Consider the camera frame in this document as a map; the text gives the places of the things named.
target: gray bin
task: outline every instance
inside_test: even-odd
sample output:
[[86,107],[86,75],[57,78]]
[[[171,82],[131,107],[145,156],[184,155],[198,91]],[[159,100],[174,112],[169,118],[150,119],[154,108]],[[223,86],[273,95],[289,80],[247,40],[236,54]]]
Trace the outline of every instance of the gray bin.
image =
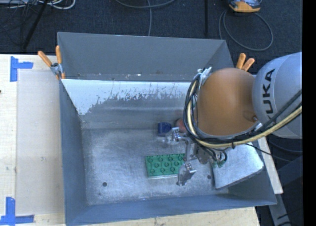
[[158,123],[182,117],[198,69],[233,66],[224,40],[59,32],[58,44],[67,225],[276,204],[265,167],[221,190],[197,160],[182,187],[177,176],[147,176],[146,156],[185,152],[162,146]]

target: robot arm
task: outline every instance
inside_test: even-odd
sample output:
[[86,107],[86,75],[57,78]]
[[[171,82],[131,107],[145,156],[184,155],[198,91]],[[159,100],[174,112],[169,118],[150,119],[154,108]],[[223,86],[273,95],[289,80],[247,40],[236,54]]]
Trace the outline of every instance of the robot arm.
[[[236,68],[225,68],[211,74],[208,71],[207,78],[202,73],[197,74],[188,90],[183,115],[187,135],[195,143],[191,159],[197,158],[205,164],[203,155],[207,151],[210,161],[223,166],[228,158],[226,172],[236,170],[235,164],[240,161],[236,158],[236,151],[250,157],[252,161],[246,165],[257,165],[253,172],[261,169],[254,148],[245,146],[232,150],[236,146],[269,134],[302,139],[302,53],[274,59],[256,76],[247,72],[249,63],[243,65],[244,60],[245,56],[241,55]],[[178,180],[181,181],[178,184],[184,185],[192,177],[189,170],[192,172],[192,169],[183,167],[179,172]],[[224,171],[217,172],[221,178],[226,178],[222,175]]]

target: black cable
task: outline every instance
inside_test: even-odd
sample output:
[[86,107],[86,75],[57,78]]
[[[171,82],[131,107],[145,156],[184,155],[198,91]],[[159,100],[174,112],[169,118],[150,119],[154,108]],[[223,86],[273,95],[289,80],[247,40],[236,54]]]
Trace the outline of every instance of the black cable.
[[167,2],[164,2],[164,3],[161,3],[161,4],[156,4],[156,5],[148,5],[148,6],[132,6],[132,5],[128,5],[128,4],[125,4],[119,0],[115,0],[117,1],[119,4],[123,5],[123,6],[126,6],[126,7],[131,7],[131,8],[156,8],[156,7],[162,7],[162,6],[165,6],[165,5],[169,5],[171,3],[173,3],[175,0],[170,0],[170,1],[167,1]]
[[262,125],[262,127],[257,131],[258,132],[262,132],[262,130],[267,129],[267,127],[273,123],[274,121],[276,121],[276,119],[282,114],[284,113],[284,111],[292,104],[294,103],[302,94],[302,88],[287,102],[284,104],[284,106],[272,117],[270,118],[266,123],[264,123]]
[[151,30],[152,30],[152,8],[150,7],[149,8],[149,17],[150,17],[150,19],[149,19],[149,29],[148,29],[148,36],[150,36],[150,32],[151,32]]
[[294,150],[290,150],[290,149],[284,148],[284,147],[282,147],[280,145],[277,145],[277,144],[275,144],[275,143],[273,143],[271,141],[268,141],[268,144],[278,148],[281,151],[285,151],[285,152],[288,152],[288,153],[291,153],[291,154],[302,154],[303,153],[303,151],[294,151]]
[[267,154],[267,155],[269,155],[269,156],[271,156],[273,158],[280,159],[280,160],[287,161],[287,162],[293,162],[293,160],[288,160],[288,159],[285,159],[285,158],[282,158],[282,157],[274,156],[271,153],[268,153],[266,151],[263,151],[263,150],[259,149],[258,147],[255,147],[254,145],[251,145],[251,144],[245,144],[245,145],[254,147],[256,150],[261,151],[261,152],[263,152],[263,153],[265,153],[265,154]]
[[270,41],[270,43],[268,44],[267,47],[256,49],[256,48],[251,48],[251,47],[248,47],[248,46],[246,46],[246,45],[243,45],[242,43],[238,42],[238,41],[231,35],[231,33],[230,33],[230,32],[228,31],[228,29],[227,29],[226,21],[225,21],[227,11],[229,11],[229,10],[228,10],[228,9],[227,9],[227,10],[224,10],[224,11],[222,12],[222,14],[220,15],[220,18],[219,18],[218,30],[219,30],[220,39],[223,39],[223,38],[222,38],[222,33],[221,33],[221,31],[222,31],[222,30],[221,30],[221,22],[222,22],[223,25],[224,25],[224,28],[225,28],[225,30],[226,30],[226,33],[231,37],[231,39],[232,39],[235,43],[237,43],[237,44],[240,45],[241,47],[244,47],[244,48],[246,48],[246,49],[248,49],[248,50],[253,50],[253,51],[265,51],[265,50],[267,50],[267,49],[269,49],[269,48],[271,47],[271,45],[272,45],[272,43],[273,43],[273,40],[274,40],[274,39],[273,39],[272,29],[271,29],[270,25],[268,24],[268,22],[267,22],[261,15],[259,15],[259,14],[257,14],[257,13],[253,13],[254,15],[258,16],[258,17],[267,25],[267,27],[268,27],[268,29],[269,29],[269,31],[270,31],[271,41]]

